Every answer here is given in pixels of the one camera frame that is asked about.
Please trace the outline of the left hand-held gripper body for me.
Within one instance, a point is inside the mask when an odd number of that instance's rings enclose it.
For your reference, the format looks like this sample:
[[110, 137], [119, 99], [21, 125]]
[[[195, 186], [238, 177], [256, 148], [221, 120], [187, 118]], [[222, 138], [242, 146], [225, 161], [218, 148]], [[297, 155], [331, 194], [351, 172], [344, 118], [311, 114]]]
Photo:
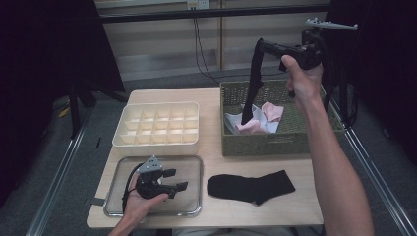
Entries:
[[155, 155], [142, 163], [136, 170], [139, 178], [136, 190], [144, 199], [152, 199], [162, 193], [173, 199], [178, 193], [176, 185], [162, 185], [159, 179], [163, 177], [163, 167]]

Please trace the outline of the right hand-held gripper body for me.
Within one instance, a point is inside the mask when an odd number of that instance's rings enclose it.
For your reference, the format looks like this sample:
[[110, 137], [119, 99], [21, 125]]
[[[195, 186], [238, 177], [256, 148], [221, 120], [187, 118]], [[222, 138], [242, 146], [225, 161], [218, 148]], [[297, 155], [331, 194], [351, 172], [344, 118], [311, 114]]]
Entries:
[[310, 30], [302, 33], [302, 44], [296, 46], [284, 46], [282, 55], [289, 55], [294, 58], [299, 67], [303, 70], [310, 70], [322, 63], [322, 56], [325, 54], [326, 47], [321, 37], [323, 29], [328, 30], [352, 30], [356, 31], [358, 25], [343, 25], [330, 21], [321, 21], [318, 18], [308, 19], [305, 24], [310, 26]]

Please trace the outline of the clear plastic lid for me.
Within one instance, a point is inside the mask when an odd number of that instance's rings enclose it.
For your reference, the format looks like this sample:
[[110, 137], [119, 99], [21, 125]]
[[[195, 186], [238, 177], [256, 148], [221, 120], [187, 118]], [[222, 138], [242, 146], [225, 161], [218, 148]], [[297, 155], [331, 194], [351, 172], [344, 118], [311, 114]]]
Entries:
[[[203, 162], [196, 155], [157, 156], [164, 170], [176, 169], [175, 176], [159, 179], [162, 185], [176, 185], [187, 182], [185, 191], [178, 192], [173, 199], [168, 199], [155, 206], [150, 215], [155, 216], [194, 216], [201, 209]], [[122, 216], [128, 195], [128, 188], [137, 168], [147, 161], [146, 156], [128, 156], [122, 158], [116, 167], [104, 204], [107, 216]]]

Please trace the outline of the cream divided storage box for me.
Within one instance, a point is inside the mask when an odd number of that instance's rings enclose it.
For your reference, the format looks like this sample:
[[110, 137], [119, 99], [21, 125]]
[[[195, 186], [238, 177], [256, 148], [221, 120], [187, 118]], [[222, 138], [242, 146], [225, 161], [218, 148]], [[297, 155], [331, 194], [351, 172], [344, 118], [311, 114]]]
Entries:
[[125, 156], [195, 154], [199, 112], [194, 101], [128, 104], [112, 144]]

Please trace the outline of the black sock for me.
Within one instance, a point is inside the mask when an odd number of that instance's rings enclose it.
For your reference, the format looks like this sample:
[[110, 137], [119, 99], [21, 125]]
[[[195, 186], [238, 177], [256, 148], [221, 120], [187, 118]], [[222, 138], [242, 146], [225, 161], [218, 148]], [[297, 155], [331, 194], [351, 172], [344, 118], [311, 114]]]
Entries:
[[243, 177], [220, 174], [212, 176], [207, 183], [208, 194], [215, 198], [262, 205], [275, 197], [295, 191], [284, 170], [262, 177]]
[[242, 113], [241, 124], [247, 124], [253, 118], [252, 105], [259, 89], [262, 87], [261, 66], [263, 63], [264, 52], [262, 51], [263, 40], [260, 38], [254, 49], [251, 61], [250, 81], [248, 86], [247, 98]]

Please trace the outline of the green woven basket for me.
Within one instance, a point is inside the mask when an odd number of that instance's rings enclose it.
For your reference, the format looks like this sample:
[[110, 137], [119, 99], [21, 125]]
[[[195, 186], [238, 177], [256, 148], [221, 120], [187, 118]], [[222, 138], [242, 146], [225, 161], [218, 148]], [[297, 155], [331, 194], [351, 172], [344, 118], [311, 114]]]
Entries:
[[303, 117], [290, 97], [285, 80], [264, 81], [253, 102], [261, 107], [265, 102], [283, 107], [281, 121], [274, 133], [234, 135], [226, 126], [226, 114], [243, 111], [249, 83], [220, 84], [221, 141], [224, 156], [254, 156], [308, 153], [310, 151]]

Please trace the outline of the pink sock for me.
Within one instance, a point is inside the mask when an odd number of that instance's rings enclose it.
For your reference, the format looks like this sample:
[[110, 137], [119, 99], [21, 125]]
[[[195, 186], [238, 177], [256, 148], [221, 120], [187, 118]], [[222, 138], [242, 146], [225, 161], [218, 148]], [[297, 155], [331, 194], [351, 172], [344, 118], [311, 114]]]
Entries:
[[262, 106], [262, 111], [269, 122], [279, 122], [281, 120], [283, 110], [284, 108], [282, 106], [276, 106], [268, 101]]
[[235, 128], [236, 128], [237, 133], [242, 134], [242, 135], [263, 134], [265, 132], [259, 120], [250, 120], [245, 125], [241, 125], [241, 124], [236, 125]]

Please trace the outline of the person's left hand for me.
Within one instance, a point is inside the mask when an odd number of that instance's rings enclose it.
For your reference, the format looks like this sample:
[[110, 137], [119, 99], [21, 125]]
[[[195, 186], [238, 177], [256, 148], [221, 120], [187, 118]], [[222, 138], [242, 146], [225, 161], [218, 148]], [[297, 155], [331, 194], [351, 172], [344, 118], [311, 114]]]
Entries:
[[133, 175], [131, 184], [128, 188], [128, 197], [122, 219], [134, 226], [138, 225], [156, 205], [168, 199], [167, 194], [160, 194], [152, 199], [144, 199], [136, 190], [139, 174]]

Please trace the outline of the person's right hand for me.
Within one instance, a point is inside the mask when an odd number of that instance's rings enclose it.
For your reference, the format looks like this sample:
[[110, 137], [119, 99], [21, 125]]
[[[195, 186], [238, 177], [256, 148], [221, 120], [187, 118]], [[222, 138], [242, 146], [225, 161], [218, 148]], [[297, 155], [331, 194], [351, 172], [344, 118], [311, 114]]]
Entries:
[[300, 104], [307, 104], [315, 100], [321, 100], [321, 81], [323, 65], [303, 70], [298, 62], [289, 55], [281, 57], [281, 62], [289, 71], [287, 88], [295, 93], [295, 101]]

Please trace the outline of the black metal stand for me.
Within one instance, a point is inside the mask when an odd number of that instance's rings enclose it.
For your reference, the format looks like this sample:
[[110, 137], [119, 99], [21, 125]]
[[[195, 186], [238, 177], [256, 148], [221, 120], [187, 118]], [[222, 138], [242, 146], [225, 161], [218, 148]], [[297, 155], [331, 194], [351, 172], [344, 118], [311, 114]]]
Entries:
[[71, 120], [72, 120], [72, 135], [71, 138], [74, 139], [77, 134], [81, 131], [81, 119], [79, 112], [80, 100], [84, 107], [95, 107], [96, 99], [93, 96], [93, 92], [98, 91], [104, 95], [113, 98], [119, 102], [127, 102], [128, 97], [122, 94], [117, 93], [110, 88], [107, 88], [105, 85], [93, 82], [87, 79], [73, 79], [69, 85], [69, 104], [71, 111]]
[[339, 84], [339, 108], [343, 123], [351, 127], [357, 119], [358, 99], [354, 86], [346, 76], [342, 77]]

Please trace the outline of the black curtain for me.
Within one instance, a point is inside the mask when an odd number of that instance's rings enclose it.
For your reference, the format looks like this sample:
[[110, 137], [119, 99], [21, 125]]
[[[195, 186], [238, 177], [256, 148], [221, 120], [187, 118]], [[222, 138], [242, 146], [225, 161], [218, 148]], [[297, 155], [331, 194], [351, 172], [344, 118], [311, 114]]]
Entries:
[[417, 0], [326, 0], [326, 20], [356, 31], [323, 33], [334, 69], [417, 165]]
[[95, 0], [0, 0], [0, 207], [65, 95], [123, 92]]

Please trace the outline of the black horizontal bar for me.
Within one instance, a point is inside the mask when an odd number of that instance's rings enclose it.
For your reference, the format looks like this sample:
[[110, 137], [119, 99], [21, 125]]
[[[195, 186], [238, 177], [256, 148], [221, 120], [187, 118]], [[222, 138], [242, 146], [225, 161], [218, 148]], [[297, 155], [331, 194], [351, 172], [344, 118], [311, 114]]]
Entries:
[[129, 23], [129, 22], [148, 22], [165, 20], [184, 20], [198, 18], [217, 18], [217, 17], [240, 17], [257, 15], [280, 15], [280, 14], [301, 14], [326, 12], [330, 4], [308, 4], [308, 5], [288, 5], [255, 8], [226, 8], [209, 10], [184, 10], [173, 12], [156, 13], [136, 13], [136, 14], [111, 14], [101, 15], [99, 18], [104, 24]]

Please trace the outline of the white wall socket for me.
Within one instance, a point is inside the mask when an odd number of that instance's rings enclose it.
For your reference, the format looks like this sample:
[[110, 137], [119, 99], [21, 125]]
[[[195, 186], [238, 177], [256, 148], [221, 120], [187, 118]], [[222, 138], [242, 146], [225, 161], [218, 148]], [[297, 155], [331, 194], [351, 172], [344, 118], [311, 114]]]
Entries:
[[208, 10], [209, 8], [209, 0], [187, 0], [188, 10]]

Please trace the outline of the metal floor rail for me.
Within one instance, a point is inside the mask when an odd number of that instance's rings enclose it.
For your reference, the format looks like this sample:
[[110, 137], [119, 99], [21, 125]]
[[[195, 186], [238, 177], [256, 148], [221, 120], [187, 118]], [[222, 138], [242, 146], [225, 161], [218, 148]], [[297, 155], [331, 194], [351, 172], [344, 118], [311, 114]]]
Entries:
[[366, 107], [342, 145], [368, 195], [377, 236], [417, 236], [417, 168]]
[[82, 119], [82, 125], [76, 135], [71, 139], [58, 170], [54, 175], [53, 181], [50, 184], [48, 191], [30, 224], [30, 228], [27, 231], [26, 236], [42, 236], [51, 212], [56, 205], [64, 180], [68, 175], [75, 155], [83, 140], [86, 126], [92, 113], [93, 108], [88, 108], [84, 118]]

